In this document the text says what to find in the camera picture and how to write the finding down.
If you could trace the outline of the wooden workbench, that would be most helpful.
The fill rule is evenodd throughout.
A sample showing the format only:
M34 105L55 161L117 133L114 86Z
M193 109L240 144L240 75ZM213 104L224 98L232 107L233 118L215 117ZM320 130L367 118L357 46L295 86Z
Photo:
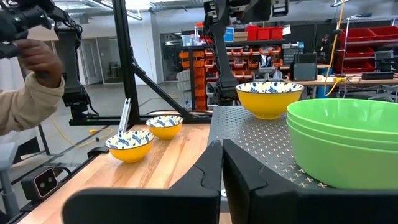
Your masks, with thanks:
M375 86L380 86L380 85L398 85L398 73L395 73L393 75L393 79L383 79L383 80L363 80L362 74L360 73L352 73L352 74L347 74L345 75L346 80L344 82L338 83L337 86L343 86L347 90L349 88L359 88L361 86L363 87L372 87L374 88ZM305 86L307 89L312 89L311 94L307 94L307 91L305 90L303 93L303 97L307 98L316 98L317 96L317 89L318 87L328 87L328 86L333 86L335 84L335 80L333 76L327 76L324 77L323 75L317 75L316 80L311 80L311 81L292 81L289 78L283 79L285 82L290 82L290 83L298 83L303 86Z

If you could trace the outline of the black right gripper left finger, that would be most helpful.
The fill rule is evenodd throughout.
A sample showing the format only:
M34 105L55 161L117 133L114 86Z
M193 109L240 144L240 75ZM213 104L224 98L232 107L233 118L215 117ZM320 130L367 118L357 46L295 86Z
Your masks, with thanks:
M186 195L219 195L222 166L222 144L212 141L188 172L169 189Z

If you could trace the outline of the black power strip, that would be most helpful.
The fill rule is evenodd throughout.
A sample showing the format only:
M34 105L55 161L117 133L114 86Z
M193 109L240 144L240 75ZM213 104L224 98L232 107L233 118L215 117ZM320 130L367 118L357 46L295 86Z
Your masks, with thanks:
M362 73L362 80L391 80L394 78L394 72L366 72Z

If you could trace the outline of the person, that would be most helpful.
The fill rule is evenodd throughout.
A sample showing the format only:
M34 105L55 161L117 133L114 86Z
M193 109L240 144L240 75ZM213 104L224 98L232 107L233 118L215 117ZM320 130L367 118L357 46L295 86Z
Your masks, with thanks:
M65 88L63 65L45 43L23 39L14 45L31 72L23 88L0 91L0 136L38 126L56 112Z

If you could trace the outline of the black equipment box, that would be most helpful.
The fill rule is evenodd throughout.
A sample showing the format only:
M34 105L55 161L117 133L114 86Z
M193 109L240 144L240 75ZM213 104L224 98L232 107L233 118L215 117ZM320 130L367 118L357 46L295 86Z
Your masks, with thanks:
M296 54L292 65L292 80L295 82L317 79L317 55L315 53Z

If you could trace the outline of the silver metal bar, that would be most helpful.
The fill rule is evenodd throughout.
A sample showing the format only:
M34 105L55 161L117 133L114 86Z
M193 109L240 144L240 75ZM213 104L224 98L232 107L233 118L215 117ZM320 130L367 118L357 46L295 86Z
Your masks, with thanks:
M131 99L130 98L126 98L124 101L124 107L121 113L121 119L119 122L119 128L118 128L118 133L124 133L127 130L127 125L128 125L128 121L129 121L129 114L130 114L130 110L131 110Z

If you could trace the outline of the grey perforated metal table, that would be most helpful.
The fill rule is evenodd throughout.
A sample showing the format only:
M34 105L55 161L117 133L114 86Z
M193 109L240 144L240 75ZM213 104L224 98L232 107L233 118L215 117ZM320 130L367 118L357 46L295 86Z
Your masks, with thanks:
M293 149L284 117L273 121L256 119L240 106L214 110L209 140L232 140L241 149L298 187L297 212L300 215L326 212L330 202L328 187L307 175L293 158ZM222 186L221 208L229 210L226 189Z

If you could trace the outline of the clear plastic container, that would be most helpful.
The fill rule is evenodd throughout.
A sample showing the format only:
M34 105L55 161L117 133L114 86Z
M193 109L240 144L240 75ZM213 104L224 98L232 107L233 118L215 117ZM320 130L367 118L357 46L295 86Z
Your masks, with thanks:
M191 46L199 45L199 41L200 41L199 35L196 35L196 34L181 35L181 38L182 38L182 45L184 47L191 47Z

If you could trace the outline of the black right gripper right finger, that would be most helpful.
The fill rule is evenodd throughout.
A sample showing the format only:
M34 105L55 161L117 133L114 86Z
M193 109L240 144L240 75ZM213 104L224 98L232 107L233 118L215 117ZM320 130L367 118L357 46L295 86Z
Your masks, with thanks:
M298 187L230 139L223 141L223 180L233 224L297 224Z

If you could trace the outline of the light grey chair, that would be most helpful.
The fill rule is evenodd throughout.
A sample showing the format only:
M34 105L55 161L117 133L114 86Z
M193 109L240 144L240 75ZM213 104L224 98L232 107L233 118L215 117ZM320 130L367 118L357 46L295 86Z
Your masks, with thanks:
M0 183L2 187L2 199L9 218L14 218L20 212L10 178L10 169L16 152L17 145L14 142L0 144Z

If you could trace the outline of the red storage bin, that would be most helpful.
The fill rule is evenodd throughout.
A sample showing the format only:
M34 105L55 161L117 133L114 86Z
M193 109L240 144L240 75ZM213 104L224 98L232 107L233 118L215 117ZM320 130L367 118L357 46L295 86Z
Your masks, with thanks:
M269 27L259 27L257 29L257 40L270 40L271 29Z
M283 39L283 31L284 28L279 26L279 27L271 27L270 28L270 39L271 40L281 40Z
M333 71L335 73L363 73L375 71L372 60L345 60L337 61Z
M246 32L248 35L248 41L255 41L257 40L257 25L248 25L246 26Z
M397 26L372 27L369 30L374 33L374 40L398 40Z
M343 30L339 35L341 42L364 42L375 40L376 34L368 28L353 28Z
M364 58L373 57L374 50L371 47L347 47L336 50L340 58Z

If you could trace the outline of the yellow bowl blue floral inside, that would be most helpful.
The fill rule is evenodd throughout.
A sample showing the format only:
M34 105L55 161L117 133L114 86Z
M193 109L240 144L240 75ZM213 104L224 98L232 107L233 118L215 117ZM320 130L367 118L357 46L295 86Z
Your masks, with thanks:
M250 82L236 86L239 102L257 119L280 118L288 105L298 101L305 87L289 82Z
M153 141L154 135L150 131L137 130L116 134L106 140L105 146L116 159L134 163L146 156Z
M146 126L159 139L172 139L177 135L183 124L183 118L177 115L162 115L148 119Z

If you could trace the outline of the rack of orange bins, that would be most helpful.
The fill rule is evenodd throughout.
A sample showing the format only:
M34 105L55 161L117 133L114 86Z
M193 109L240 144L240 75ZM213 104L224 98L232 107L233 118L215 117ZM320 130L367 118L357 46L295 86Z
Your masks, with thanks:
M255 71L260 66L260 56L272 57L272 62L277 68L283 65L281 47L240 46L226 49L231 65L231 72L238 82L253 81ZM179 57L184 70L192 72L195 95L195 108L205 110L215 104L207 102L213 94L207 93L205 87L208 83L214 85L219 77L216 59L212 50L207 46L182 47Z

